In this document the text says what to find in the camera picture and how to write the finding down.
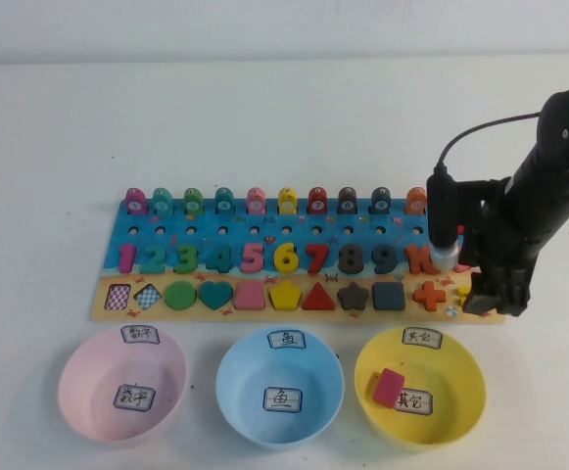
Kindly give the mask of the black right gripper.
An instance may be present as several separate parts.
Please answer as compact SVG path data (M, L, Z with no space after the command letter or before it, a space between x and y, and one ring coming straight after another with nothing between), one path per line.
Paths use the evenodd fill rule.
M548 213L532 198L510 202L503 196L478 201L461 218L463 264L480 268L472 273L462 309L487 313L501 296L501 312L519 316L528 306L537 258L548 241Z

